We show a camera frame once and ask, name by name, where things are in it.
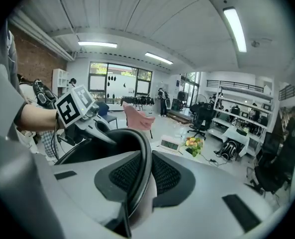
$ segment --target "brick wall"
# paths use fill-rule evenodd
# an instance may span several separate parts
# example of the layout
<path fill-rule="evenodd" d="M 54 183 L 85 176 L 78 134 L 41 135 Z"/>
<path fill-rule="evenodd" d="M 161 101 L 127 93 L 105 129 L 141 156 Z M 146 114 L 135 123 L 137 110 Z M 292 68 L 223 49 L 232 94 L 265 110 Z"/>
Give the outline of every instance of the brick wall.
<path fill-rule="evenodd" d="M 52 89 L 52 70 L 56 68 L 66 70 L 67 61 L 14 25 L 9 24 L 8 27 L 16 45 L 18 73 L 31 81 L 39 78 Z"/>

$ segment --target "black gaming chair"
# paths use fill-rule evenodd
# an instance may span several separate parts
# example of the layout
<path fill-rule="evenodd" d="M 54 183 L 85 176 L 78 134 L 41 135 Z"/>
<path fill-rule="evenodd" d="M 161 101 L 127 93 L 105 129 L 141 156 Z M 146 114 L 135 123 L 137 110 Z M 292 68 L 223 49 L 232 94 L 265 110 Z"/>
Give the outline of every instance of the black gaming chair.
<path fill-rule="evenodd" d="M 280 142 L 281 137 L 279 135 L 272 134 L 270 132 L 266 133 L 261 150 L 257 155 L 260 166 L 267 166 L 268 163 L 277 157 Z"/>
<path fill-rule="evenodd" d="M 213 112 L 213 104 L 206 103 L 199 107 L 197 114 L 194 117 L 193 125 L 190 125 L 189 127 L 194 130 L 188 130 L 189 132 L 195 132 L 196 134 L 194 137 L 198 134 L 200 134 L 204 140 L 206 140 L 205 132 L 210 128 L 212 118 L 214 116 Z"/>
<path fill-rule="evenodd" d="M 295 161 L 294 155 L 291 155 L 290 151 L 284 150 L 276 157 L 275 161 L 269 166 L 258 165 L 255 167 L 255 175 L 259 182 L 256 184 L 253 180 L 250 182 L 254 184 L 256 191 L 264 189 L 266 192 L 274 194 L 280 189 L 284 182 L 288 181 L 288 178 L 293 172 L 292 163 Z"/>

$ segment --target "digital clock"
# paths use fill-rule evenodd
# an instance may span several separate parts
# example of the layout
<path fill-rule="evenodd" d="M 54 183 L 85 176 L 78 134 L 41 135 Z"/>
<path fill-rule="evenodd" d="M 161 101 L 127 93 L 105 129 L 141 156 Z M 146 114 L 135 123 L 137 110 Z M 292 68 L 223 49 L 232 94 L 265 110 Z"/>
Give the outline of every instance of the digital clock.
<path fill-rule="evenodd" d="M 161 137 L 160 147 L 164 149 L 178 152 L 180 145 L 181 145 L 180 139 L 172 138 L 168 135 L 163 135 Z"/>

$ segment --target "fluorescent light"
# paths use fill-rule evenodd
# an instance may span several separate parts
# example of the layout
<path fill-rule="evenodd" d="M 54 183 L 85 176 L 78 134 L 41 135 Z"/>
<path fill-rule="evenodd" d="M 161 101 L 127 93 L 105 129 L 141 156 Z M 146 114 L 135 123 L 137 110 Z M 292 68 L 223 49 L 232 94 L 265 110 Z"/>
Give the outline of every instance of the fluorescent light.
<path fill-rule="evenodd" d="M 226 8 L 223 13 L 227 17 L 229 24 L 231 26 L 233 35 L 236 38 L 238 49 L 240 52 L 247 52 L 246 41 L 243 35 L 242 26 L 235 8 Z"/>
<path fill-rule="evenodd" d="M 154 55 L 154 54 L 151 54 L 151 53 L 149 53 L 149 52 L 146 52 L 145 56 L 148 56 L 148 57 L 151 57 L 151 58 L 158 59 L 158 60 L 163 61 L 163 62 L 165 62 L 165 63 L 167 63 L 167 64 L 170 64 L 170 65 L 173 63 L 172 61 L 169 61 L 169 60 L 167 60 L 167 59 L 165 59 L 165 58 L 161 58 L 161 57 L 156 56 L 156 55 Z"/>
<path fill-rule="evenodd" d="M 104 47 L 111 47 L 116 48 L 116 43 L 109 43 L 109 42 L 78 42 L 80 46 L 104 46 Z"/>

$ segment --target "pink chair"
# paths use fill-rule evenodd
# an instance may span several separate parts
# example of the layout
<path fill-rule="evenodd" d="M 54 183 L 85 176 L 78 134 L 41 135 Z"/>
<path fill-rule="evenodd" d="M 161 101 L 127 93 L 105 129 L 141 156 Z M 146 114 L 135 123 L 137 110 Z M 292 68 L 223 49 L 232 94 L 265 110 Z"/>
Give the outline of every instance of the pink chair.
<path fill-rule="evenodd" d="M 149 130 L 153 139 L 151 129 L 155 117 L 146 117 L 143 111 L 138 111 L 126 102 L 123 102 L 123 109 L 126 114 L 127 126 L 132 129 Z"/>

